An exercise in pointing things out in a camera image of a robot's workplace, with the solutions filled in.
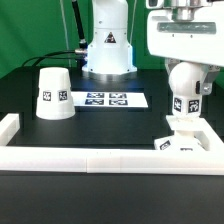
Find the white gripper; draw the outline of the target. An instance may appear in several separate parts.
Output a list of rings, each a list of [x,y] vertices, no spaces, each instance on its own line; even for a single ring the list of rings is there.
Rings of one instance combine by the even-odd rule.
[[[174,22],[171,10],[152,10],[147,18],[147,45],[151,55],[164,57],[167,74],[180,60],[202,65],[196,93],[210,95],[224,67],[224,6],[202,7],[192,22]]]

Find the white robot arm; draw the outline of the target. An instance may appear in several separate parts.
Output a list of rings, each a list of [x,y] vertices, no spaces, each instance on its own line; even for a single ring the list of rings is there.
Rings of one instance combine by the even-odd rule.
[[[125,37],[127,19],[113,0],[94,0],[94,36],[87,48],[87,69],[104,74],[103,65],[118,60],[113,72],[132,64]],[[205,66],[224,67],[224,0],[146,0],[147,47],[151,55]]]

